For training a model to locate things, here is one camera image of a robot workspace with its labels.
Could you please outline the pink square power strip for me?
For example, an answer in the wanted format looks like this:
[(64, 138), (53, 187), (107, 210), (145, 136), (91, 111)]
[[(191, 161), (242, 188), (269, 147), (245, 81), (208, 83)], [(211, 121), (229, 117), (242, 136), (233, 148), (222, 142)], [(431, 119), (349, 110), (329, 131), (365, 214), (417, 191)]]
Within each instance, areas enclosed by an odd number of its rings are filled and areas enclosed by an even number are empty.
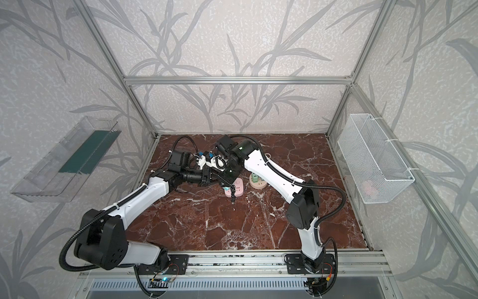
[(243, 196), (244, 190), (245, 188), (243, 180), (241, 178), (237, 178), (232, 187), (224, 187), (224, 194), (227, 198), (232, 198), (232, 195), (235, 197), (240, 197)]

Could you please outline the beige round power strip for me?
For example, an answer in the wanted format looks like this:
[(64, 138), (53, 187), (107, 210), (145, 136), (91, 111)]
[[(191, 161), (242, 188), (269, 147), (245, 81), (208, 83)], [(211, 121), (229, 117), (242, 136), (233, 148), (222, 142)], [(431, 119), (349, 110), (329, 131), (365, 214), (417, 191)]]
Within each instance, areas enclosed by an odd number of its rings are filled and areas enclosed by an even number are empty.
[(259, 182), (253, 183), (251, 181), (251, 174), (249, 176), (249, 184), (253, 189), (257, 189), (257, 190), (262, 190), (262, 189), (266, 188), (267, 185), (268, 185), (268, 183), (265, 180), (263, 180), (261, 177), (259, 177)]

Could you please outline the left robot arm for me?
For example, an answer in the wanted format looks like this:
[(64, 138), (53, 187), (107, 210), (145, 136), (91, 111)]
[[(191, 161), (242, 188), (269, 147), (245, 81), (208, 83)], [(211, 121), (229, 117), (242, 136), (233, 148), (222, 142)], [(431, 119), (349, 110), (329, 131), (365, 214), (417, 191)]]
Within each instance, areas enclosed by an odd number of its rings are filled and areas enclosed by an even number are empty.
[(68, 272), (111, 270), (127, 265), (160, 265), (164, 257), (158, 245), (128, 240), (126, 231), (134, 220), (156, 201), (183, 183), (206, 186), (213, 183), (210, 169), (163, 170), (122, 200), (83, 215), (80, 229), (66, 242), (59, 265)]

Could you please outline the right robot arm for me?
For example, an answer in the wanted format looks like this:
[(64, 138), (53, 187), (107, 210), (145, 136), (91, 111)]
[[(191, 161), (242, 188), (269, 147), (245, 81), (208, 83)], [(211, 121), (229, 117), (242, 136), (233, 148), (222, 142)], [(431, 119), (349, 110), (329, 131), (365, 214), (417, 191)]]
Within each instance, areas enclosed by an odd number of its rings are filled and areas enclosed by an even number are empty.
[[(304, 268), (312, 274), (317, 273), (326, 254), (326, 244), (321, 242), (319, 235), (320, 224), (345, 206), (345, 191), (335, 186), (319, 186), (312, 180), (305, 182), (293, 176), (269, 159), (256, 139), (244, 135), (238, 143), (234, 140), (238, 137), (224, 135), (216, 142), (216, 149), (226, 158), (224, 169), (217, 174), (217, 178), (222, 184), (231, 186), (242, 171), (247, 170), (279, 192), (289, 204), (286, 219), (299, 232)], [(320, 190), (335, 191), (341, 195), (339, 206), (324, 216), (318, 214)]]

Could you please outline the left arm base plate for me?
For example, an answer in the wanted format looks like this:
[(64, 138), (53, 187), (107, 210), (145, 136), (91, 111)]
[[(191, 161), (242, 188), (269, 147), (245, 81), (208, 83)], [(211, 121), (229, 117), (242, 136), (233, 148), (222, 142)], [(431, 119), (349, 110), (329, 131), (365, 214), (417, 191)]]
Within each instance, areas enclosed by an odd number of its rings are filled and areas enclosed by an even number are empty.
[(185, 275), (189, 261), (187, 254), (172, 254), (168, 256), (168, 261), (165, 259), (160, 261), (158, 265), (144, 265), (138, 266), (139, 275)]

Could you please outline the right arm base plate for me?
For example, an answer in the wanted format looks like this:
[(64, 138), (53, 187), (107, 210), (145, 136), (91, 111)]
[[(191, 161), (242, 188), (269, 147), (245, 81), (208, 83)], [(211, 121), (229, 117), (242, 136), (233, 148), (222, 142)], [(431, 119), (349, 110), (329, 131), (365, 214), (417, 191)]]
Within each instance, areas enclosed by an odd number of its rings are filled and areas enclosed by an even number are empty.
[(334, 254), (325, 254), (316, 266), (307, 266), (302, 254), (286, 254), (284, 258), (288, 274), (331, 275), (334, 273), (336, 259)]

